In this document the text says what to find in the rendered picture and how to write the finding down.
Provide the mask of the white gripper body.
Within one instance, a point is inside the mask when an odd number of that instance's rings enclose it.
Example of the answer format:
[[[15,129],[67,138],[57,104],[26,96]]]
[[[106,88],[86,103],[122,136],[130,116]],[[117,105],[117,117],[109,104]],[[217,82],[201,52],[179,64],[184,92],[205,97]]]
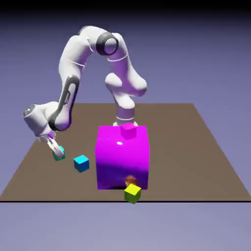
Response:
[[[50,149],[53,151],[56,148],[59,147],[55,139],[50,138],[49,136],[47,137],[47,144],[50,147]]]

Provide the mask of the small green cube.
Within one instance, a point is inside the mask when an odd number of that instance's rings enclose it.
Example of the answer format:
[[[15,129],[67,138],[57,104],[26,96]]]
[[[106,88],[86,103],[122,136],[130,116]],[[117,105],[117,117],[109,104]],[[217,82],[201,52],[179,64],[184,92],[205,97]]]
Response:
[[[52,151],[53,157],[56,161],[59,161],[61,159],[65,158],[65,151],[62,146],[59,146],[55,150]]]

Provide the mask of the small cyan cube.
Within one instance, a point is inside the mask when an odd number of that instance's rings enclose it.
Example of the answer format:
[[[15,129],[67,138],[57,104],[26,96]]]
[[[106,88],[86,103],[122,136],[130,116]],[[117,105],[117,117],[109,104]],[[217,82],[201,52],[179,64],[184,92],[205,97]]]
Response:
[[[89,159],[85,155],[74,158],[74,167],[80,173],[89,169]]]

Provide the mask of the small magenta cube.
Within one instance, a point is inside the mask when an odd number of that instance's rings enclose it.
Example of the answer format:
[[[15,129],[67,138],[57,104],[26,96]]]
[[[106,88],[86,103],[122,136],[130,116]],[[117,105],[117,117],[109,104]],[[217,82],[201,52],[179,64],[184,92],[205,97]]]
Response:
[[[135,138],[137,135],[137,126],[133,123],[125,123],[120,125],[121,136],[125,139]]]

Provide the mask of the small yellow cube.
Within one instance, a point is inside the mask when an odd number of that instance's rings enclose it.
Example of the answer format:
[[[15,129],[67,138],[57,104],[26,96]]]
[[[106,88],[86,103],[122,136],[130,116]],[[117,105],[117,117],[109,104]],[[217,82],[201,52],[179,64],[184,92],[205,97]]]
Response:
[[[125,201],[135,204],[141,196],[141,187],[135,184],[129,184],[128,187],[124,190],[124,199]]]

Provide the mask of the large magenta box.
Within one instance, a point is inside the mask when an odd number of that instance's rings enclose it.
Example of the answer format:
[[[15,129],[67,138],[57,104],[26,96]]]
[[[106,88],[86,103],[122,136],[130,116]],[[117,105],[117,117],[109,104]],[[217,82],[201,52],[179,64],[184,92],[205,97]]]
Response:
[[[137,135],[132,139],[121,136],[120,126],[100,126],[95,158],[99,190],[123,188],[129,176],[142,189],[148,188],[150,145],[145,125],[137,126]]]

